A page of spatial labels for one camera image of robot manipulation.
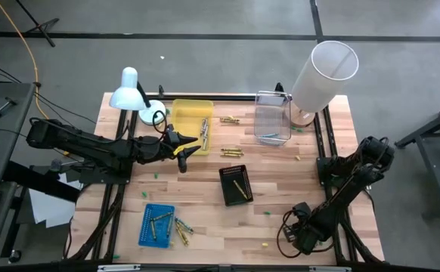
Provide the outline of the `black right frame rails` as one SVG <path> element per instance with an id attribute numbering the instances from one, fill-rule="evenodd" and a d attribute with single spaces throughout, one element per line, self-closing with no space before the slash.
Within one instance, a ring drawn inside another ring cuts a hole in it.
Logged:
<path id="1" fill-rule="evenodd" d="M 315 117 L 315 132 L 318 135 L 318 145 L 321 151 L 321 157 L 324 158 L 325 150 L 323 144 L 323 136 L 321 132 L 320 119 Z M 362 150 L 365 146 L 370 146 L 374 140 L 366 140 L 358 147 L 357 151 L 352 155 L 358 156 L 361 159 Z M 321 204 L 318 211 L 318 221 L 323 228 L 323 235 L 326 238 L 333 240 L 333 247 L 337 261 L 342 261 L 344 255 L 342 254 L 341 242 L 339 238 L 338 226 L 342 226 L 345 231 L 346 241 L 348 242 L 349 256 L 352 261 L 357 261 L 358 258 L 355 253 L 358 252 L 365 262 L 380 263 L 377 257 L 375 257 L 370 250 L 361 241 L 361 238 L 356 234 L 351 226 L 348 207 L 352 200 L 364 190 L 364 186 L 358 186 L 352 181 L 349 181 L 343 188 L 336 189 L 335 187 L 323 186 L 326 200 Z"/>

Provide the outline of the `clear plastic container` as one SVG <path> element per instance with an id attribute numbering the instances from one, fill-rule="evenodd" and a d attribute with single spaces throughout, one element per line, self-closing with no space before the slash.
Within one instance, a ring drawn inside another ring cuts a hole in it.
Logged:
<path id="1" fill-rule="evenodd" d="M 280 91 L 259 91 L 255 99 L 254 135 L 260 144 L 279 147 L 291 138 L 291 96 Z M 263 134 L 278 133 L 275 138 Z"/>

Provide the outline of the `silver frame bracket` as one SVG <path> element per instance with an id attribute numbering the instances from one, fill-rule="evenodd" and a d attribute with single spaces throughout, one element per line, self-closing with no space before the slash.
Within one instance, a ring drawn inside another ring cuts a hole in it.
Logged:
<path id="1" fill-rule="evenodd" d="M 309 266 L 308 272 L 352 272 L 352 269 L 338 266 Z"/>
<path id="2" fill-rule="evenodd" d="M 140 270 L 139 264 L 108 264 L 99 265 L 97 272 L 139 272 Z"/>

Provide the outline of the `green-tipped yellow-wrapped crayon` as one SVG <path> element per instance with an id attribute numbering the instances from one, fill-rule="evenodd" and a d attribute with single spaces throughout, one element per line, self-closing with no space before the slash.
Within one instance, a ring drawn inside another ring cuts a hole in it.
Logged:
<path id="1" fill-rule="evenodd" d="M 238 184 L 238 182 L 236 180 L 233 180 L 233 183 L 236 186 L 236 188 L 239 190 L 239 192 L 241 193 L 243 198 L 244 199 L 249 199 L 248 196 L 246 195 L 246 193 L 244 192 L 244 190 L 242 189 L 242 187 Z"/>

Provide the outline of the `black table back rail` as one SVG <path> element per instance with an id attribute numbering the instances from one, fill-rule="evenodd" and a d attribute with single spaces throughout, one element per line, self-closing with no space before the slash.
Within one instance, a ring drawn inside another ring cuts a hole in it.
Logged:
<path id="1" fill-rule="evenodd" d="M 213 101 L 254 101 L 256 94 L 247 93 L 154 93 L 147 92 L 146 95 L 153 100 L 213 100 Z"/>

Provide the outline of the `blue plastic basket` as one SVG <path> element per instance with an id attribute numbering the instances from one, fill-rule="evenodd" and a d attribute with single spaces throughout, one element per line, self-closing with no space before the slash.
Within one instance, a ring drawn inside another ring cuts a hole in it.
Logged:
<path id="1" fill-rule="evenodd" d="M 165 214 L 167 212 L 173 212 L 175 221 L 175 207 L 163 204 L 148 203 L 144 209 L 143 221 L 141 223 L 141 231 L 139 233 L 138 245 L 154 247 L 160 249 L 167 249 L 170 247 L 170 241 L 172 238 L 172 230 L 170 238 L 166 237 L 166 231 L 168 227 L 168 217 L 155 221 L 156 228 L 156 241 L 153 240 L 150 221 L 158 215 Z"/>

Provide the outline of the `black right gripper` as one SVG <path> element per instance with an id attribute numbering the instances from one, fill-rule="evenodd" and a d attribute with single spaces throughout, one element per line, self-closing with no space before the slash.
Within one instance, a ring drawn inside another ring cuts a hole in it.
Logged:
<path id="1" fill-rule="evenodd" d="M 294 235 L 292 245 L 295 249 L 298 249 L 304 255 L 326 252 L 331 249 L 331 246 L 316 249 L 322 234 L 308 222 L 309 216 L 306 212 L 296 213 L 296 217 L 298 221 L 292 225 Z"/>

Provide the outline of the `yellow plastic bin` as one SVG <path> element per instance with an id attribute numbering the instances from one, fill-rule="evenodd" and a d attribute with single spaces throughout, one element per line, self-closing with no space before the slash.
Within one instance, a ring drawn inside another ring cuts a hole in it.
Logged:
<path id="1" fill-rule="evenodd" d="M 210 152 L 210 138 L 212 134 L 212 118 L 214 104 L 210 100 L 176 99 L 172 103 L 171 121 L 175 130 L 184 136 L 196 137 L 197 141 L 186 144 L 184 147 L 201 146 L 194 155 L 206 156 Z M 204 118 L 208 118 L 209 134 L 206 150 L 202 150 L 203 136 L 200 128 Z"/>

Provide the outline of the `black desk beam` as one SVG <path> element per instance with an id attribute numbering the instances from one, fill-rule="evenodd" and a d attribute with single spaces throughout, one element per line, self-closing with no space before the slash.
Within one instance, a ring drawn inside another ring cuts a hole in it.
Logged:
<path id="1" fill-rule="evenodd" d="M 50 175 L 40 174 L 23 165 L 10 161 L 2 175 L 3 181 L 15 182 L 23 187 L 39 191 L 69 202 L 76 202 L 80 190 Z"/>

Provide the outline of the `white paper sheets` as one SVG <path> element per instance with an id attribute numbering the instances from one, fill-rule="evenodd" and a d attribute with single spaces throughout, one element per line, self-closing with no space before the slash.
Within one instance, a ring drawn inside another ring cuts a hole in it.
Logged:
<path id="1" fill-rule="evenodd" d="M 76 203 L 29 190 L 35 223 L 45 222 L 47 228 L 67 224 L 73 217 Z"/>

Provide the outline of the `black plastic basket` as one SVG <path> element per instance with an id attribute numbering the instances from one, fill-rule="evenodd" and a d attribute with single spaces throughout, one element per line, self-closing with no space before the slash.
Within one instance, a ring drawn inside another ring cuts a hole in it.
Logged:
<path id="1" fill-rule="evenodd" d="M 218 170 L 226 206 L 238 206 L 253 201 L 253 192 L 245 165 L 236 165 Z M 236 180 L 249 199 L 244 199 L 233 183 Z"/>

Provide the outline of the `black tripod stand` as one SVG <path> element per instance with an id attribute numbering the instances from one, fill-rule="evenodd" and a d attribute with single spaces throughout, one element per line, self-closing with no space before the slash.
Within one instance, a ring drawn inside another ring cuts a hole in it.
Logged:
<path id="1" fill-rule="evenodd" d="M 48 29 L 53 27 L 56 23 L 58 23 L 60 19 L 56 17 L 51 20 L 45 21 L 43 23 L 39 23 L 20 0 L 15 0 L 15 2 L 20 6 L 20 8 L 24 11 L 24 13 L 28 16 L 29 19 L 31 19 L 31 21 L 34 24 L 33 28 L 26 31 L 26 34 L 39 33 L 42 35 L 43 38 L 46 39 L 48 44 L 52 48 L 54 48 L 56 44 L 53 42 L 50 35 L 48 34 Z"/>

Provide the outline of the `white cylinder shade lamp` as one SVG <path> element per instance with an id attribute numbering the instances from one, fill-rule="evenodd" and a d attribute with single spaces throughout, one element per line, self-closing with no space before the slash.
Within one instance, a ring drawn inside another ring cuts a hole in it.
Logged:
<path id="1" fill-rule="evenodd" d="M 290 92 L 290 124 L 306 127 L 355 77 L 359 59 L 345 43 L 325 41 L 311 51 Z"/>

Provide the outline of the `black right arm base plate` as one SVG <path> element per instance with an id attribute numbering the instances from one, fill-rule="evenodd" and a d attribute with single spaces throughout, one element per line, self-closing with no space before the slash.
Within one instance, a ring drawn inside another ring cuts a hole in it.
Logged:
<path id="1" fill-rule="evenodd" d="M 323 186 L 343 188 L 349 181 L 358 186 L 370 186 L 377 176 L 358 156 L 332 156 L 318 158 L 319 181 Z"/>

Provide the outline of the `black left frame rails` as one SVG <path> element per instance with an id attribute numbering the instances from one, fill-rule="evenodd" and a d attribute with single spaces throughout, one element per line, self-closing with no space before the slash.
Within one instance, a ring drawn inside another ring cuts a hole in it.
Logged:
<path id="1" fill-rule="evenodd" d="M 116 240 L 119 232 L 119 220 L 121 218 L 122 203 L 125 196 L 125 189 L 132 173 L 132 164 L 127 168 L 128 179 L 125 184 L 106 184 L 104 195 L 101 203 L 101 209 L 98 217 L 98 224 L 91 232 L 89 238 L 81 245 L 79 250 L 73 255 L 69 255 L 69 249 L 73 244 L 72 228 L 69 232 L 69 240 L 67 248 L 64 249 L 64 259 L 68 261 L 84 261 L 86 257 L 91 254 L 92 261 L 107 260 L 109 263 L 113 260 L 114 251 L 116 248 Z M 110 229 L 107 232 L 108 241 L 104 256 L 101 258 L 102 243 L 104 238 L 104 231 L 107 226 Z"/>

